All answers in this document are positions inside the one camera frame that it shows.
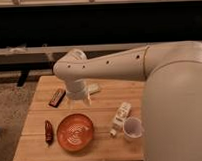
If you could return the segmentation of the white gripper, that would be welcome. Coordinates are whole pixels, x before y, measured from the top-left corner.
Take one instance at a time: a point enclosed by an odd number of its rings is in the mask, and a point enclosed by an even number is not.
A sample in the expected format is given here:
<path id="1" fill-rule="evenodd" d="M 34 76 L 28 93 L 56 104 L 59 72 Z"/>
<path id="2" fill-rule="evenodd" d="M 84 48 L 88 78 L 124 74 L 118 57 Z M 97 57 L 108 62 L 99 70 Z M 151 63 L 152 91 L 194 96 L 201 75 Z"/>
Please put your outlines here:
<path id="1" fill-rule="evenodd" d="M 91 99 L 87 97 L 88 89 L 87 84 L 84 80 L 69 81 L 66 83 L 67 86 L 67 96 L 68 98 L 68 107 L 72 108 L 75 101 L 72 99 L 84 99 L 84 103 L 87 106 L 91 106 Z"/>

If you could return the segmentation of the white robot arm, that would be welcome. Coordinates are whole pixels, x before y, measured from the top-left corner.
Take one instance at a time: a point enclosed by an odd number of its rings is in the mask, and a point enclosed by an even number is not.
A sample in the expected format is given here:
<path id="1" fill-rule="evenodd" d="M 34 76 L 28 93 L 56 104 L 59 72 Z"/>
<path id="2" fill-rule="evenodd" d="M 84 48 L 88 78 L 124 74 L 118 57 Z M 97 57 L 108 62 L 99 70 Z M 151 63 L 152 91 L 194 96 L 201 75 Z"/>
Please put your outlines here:
<path id="1" fill-rule="evenodd" d="M 202 161 L 202 42 L 150 44 L 91 59 L 73 49 L 53 72 L 72 100 L 87 96 L 87 78 L 143 82 L 144 160 Z"/>

